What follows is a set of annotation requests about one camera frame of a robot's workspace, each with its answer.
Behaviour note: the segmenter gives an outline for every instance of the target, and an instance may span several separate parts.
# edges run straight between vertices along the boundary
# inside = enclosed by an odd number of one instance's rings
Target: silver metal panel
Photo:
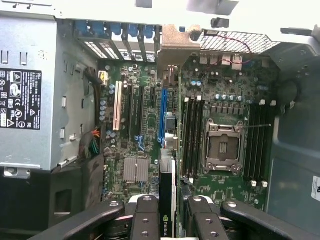
[[[269,214],[316,235],[320,202],[312,198],[312,187],[313,177],[320,177],[319,77],[304,76],[301,101],[275,121],[267,205]]]
[[[0,22],[0,50],[9,51],[8,64],[0,68],[42,71],[40,130],[0,128],[0,166],[51,170],[78,154],[79,119],[86,116],[81,119],[84,132],[94,125],[94,103],[88,96],[92,91],[89,89],[85,97],[89,85],[76,74],[64,73],[65,60],[74,66],[79,62],[82,68],[95,67],[96,62],[75,44],[72,31],[69,36],[64,31],[57,34],[53,20],[1,16]],[[20,52],[28,54],[26,65],[20,65]],[[63,96],[69,96],[66,108],[62,107]],[[66,136],[78,133],[75,141],[63,141],[61,128],[65,128]]]

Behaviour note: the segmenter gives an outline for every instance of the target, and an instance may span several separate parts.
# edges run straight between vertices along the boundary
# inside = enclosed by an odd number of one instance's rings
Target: green circuit board
[[[185,98],[197,101],[201,96],[201,111],[193,122],[199,126],[197,150],[196,174],[185,176],[192,179],[191,189],[194,194],[210,197],[216,204],[225,199],[236,199],[255,205],[258,209],[264,209],[267,198],[267,188],[250,185],[249,173],[240,171],[237,175],[229,171],[206,171],[203,168],[203,147],[206,142],[204,129],[206,122],[212,119],[215,124],[234,126],[239,121],[244,128],[259,121],[251,121],[253,112],[251,105],[259,105],[264,100],[268,105],[273,97],[273,84],[278,79],[278,68],[270,64],[262,67],[262,59],[253,60],[250,64],[243,65],[242,70],[232,70],[231,65],[207,65],[200,64],[199,58],[190,58],[181,71],[181,95],[178,88],[168,89],[166,112],[179,112],[178,98],[181,101],[181,157],[182,165],[185,161],[194,161],[188,158],[184,150],[189,151],[184,145],[184,119]],[[106,87],[102,88],[101,100],[108,102],[107,105],[107,140],[104,146],[105,155],[105,181],[104,198],[118,198],[125,202],[135,195],[148,194],[149,181],[145,181],[145,175],[136,175],[135,180],[128,178],[130,169],[128,166],[134,161],[147,163],[147,177],[157,177],[159,174],[159,152],[161,145],[157,141],[159,124],[162,83],[157,79],[157,66],[144,62],[120,62],[104,61],[100,63],[100,70],[107,72]],[[116,82],[122,82],[121,124],[120,130],[113,131],[114,117],[114,93],[110,86]],[[252,144],[247,143],[248,135],[251,138],[260,133],[248,128],[243,131],[241,158],[243,168],[248,158],[252,157]],[[269,148],[271,136],[264,131],[264,147]],[[268,177],[269,165],[264,168],[264,178]]]

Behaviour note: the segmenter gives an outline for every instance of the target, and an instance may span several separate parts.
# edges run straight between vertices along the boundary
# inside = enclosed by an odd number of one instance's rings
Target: regulatory label
[[[0,128],[40,130],[42,72],[0,68]]]
[[[313,176],[311,197],[320,202],[320,177]]]

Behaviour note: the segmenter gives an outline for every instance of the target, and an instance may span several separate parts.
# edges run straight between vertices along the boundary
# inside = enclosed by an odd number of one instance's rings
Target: metal bracket
[[[178,84],[170,76],[172,66],[182,67],[192,53],[200,51],[199,39],[202,30],[199,25],[192,25],[186,32],[179,32],[175,25],[162,26],[162,49],[157,53],[157,76],[163,80],[163,87]]]

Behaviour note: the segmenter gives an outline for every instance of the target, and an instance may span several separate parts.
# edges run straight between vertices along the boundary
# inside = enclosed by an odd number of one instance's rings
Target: lga socket retention bracket
[[[242,121],[239,121],[236,125],[218,125],[215,124],[213,119],[209,119],[206,123],[204,136],[205,136],[205,146],[204,146],[204,164],[203,172],[205,174],[209,171],[229,171],[232,172],[234,176],[238,175],[243,168],[242,163],[240,162],[240,152],[242,144],[242,135],[244,132],[244,124]],[[219,141],[223,136],[226,137],[226,143],[224,149],[220,149],[222,141]],[[229,144],[228,140],[236,139],[233,141],[233,144]],[[212,149],[211,151],[211,141],[218,141],[216,144],[217,148]],[[234,157],[228,157],[228,148],[235,148]],[[225,156],[226,158],[221,161],[220,156]]]

